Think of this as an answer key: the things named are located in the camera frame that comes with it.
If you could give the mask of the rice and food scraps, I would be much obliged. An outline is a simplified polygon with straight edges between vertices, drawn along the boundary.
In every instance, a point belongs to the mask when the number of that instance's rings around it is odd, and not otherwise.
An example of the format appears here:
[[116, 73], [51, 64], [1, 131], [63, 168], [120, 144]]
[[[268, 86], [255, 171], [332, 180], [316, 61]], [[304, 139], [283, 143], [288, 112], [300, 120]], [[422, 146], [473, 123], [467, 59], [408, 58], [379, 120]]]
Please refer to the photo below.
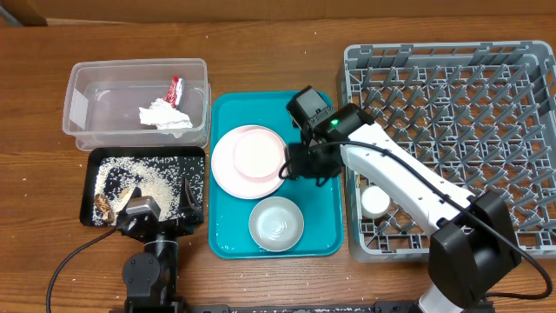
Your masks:
[[161, 209], [161, 221], [172, 219], [180, 206], [184, 177], [202, 204], [204, 172], [202, 156], [105, 157], [93, 180], [91, 224], [116, 223], [118, 196], [126, 187], [139, 187], [143, 196], [152, 196]]

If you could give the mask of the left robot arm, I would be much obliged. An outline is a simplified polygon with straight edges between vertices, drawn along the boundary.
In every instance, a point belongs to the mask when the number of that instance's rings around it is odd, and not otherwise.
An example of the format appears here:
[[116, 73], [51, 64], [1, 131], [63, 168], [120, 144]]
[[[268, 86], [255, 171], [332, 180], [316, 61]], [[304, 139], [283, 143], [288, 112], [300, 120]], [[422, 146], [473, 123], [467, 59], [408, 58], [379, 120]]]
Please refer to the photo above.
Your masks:
[[143, 252], [131, 256], [122, 269], [127, 288], [125, 312], [192, 310], [176, 294], [178, 238], [192, 235], [204, 217], [187, 178], [181, 182], [177, 216], [162, 221], [160, 214], [156, 200], [136, 188], [116, 219], [116, 229], [123, 236], [143, 244]]

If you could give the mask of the pink bowl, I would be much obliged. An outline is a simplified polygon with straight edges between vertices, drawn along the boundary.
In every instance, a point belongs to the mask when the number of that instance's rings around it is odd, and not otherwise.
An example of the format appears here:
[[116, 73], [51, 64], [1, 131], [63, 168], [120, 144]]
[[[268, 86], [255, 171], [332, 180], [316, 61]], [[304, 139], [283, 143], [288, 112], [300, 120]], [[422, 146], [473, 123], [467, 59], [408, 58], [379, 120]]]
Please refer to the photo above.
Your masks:
[[273, 131], [258, 128], [245, 132], [234, 147], [234, 166], [247, 178], [276, 176], [284, 161], [284, 144]]

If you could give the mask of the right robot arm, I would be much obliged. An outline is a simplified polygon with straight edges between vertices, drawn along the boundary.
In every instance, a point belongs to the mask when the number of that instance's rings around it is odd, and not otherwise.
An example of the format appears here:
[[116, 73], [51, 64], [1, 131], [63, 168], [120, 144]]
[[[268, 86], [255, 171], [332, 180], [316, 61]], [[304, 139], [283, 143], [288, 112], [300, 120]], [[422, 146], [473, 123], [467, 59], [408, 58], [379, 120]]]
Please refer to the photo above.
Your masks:
[[491, 310], [487, 292], [516, 268], [513, 224], [505, 201], [488, 191], [474, 196], [403, 150], [355, 104], [339, 110], [308, 86], [288, 102], [301, 131], [286, 149], [280, 178], [313, 178], [322, 186], [342, 170], [364, 176], [426, 233], [432, 287], [407, 312]]

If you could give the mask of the red snack wrapper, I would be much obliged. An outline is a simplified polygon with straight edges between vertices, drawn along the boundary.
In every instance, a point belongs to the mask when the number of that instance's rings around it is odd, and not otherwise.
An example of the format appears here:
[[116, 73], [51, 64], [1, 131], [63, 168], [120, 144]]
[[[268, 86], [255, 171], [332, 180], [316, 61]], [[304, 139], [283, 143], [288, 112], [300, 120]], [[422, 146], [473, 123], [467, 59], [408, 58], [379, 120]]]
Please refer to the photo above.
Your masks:
[[177, 109], [183, 93], [184, 82], [181, 77], [173, 77], [169, 91], [163, 100], [171, 105], [173, 109]]

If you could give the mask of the white cup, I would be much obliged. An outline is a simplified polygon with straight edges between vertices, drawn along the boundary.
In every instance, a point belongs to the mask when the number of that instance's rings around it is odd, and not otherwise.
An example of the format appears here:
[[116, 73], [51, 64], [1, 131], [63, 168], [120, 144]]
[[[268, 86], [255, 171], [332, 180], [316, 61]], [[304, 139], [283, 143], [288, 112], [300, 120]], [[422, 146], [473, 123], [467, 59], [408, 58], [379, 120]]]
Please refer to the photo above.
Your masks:
[[380, 218], [387, 214], [390, 197], [376, 185], [367, 186], [361, 192], [361, 213], [366, 218]]

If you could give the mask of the grey bowl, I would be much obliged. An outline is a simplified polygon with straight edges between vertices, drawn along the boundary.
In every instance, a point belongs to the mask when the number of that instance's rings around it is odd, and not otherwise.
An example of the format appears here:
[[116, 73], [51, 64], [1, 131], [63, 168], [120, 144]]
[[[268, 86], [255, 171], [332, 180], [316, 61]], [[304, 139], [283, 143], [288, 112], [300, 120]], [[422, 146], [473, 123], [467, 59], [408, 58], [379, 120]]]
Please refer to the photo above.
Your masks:
[[248, 221], [254, 242], [270, 252], [293, 248], [302, 237], [304, 225], [300, 208], [281, 196], [261, 200], [251, 211]]

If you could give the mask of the pink plate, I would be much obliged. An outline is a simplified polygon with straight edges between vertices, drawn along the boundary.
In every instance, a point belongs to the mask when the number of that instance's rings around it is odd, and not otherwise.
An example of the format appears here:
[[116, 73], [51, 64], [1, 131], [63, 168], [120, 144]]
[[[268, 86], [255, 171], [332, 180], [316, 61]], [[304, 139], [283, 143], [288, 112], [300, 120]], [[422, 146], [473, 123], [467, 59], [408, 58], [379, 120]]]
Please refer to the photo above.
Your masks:
[[[243, 176], [234, 166], [234, 147], [237, 139], [248, 130], [258, 128], [271, 130], [260, 125], [236, 127], [218, 140], [211, 153], [211, 170], [215, 181], [224, 191], [240, 199], [256, 199], [268, 196], [283, 183], [283, 180], [278, 177], [278, 170], [276, 176], [255, 179]], [[284, 141], [283, 144], [284, 164], [286, 148]]]

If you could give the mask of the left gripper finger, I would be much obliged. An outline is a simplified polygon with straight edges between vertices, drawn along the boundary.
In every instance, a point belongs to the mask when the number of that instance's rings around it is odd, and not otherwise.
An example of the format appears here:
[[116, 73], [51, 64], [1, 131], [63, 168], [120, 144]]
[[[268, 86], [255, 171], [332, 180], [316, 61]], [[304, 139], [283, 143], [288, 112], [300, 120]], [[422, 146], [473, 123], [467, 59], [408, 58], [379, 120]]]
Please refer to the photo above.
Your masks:
[[129, 203], [134, 201], [136, 198], [142, 196], [142, 191], [139, 187], [126, 187], [122, 190], [120, 195], [118, 196], [118, 200], [120, 203], [118, 204], [118, 213], [124, 212], [126, 208], [129, 206]]
[[182, 179], [181, 213], [191, 216], [202, 215], [202, 206], [196, 201], [189, 180], [186, 177]]

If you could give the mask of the white napkin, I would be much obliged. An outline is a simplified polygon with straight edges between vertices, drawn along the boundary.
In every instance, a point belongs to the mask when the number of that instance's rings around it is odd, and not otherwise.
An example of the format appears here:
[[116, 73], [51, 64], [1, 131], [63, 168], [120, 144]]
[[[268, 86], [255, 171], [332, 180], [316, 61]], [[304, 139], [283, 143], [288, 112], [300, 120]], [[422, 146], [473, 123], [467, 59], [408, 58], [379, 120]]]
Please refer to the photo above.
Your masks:
[[147, 109], [140, 107], [139, 110], [141, 124], [156, 126], [158, 130], [163, 130], [165, 135], [179, 138], [185, 130], [193, 127], [187, 114], [173, 108], [171, 103], [162, 98], [157, 98]]

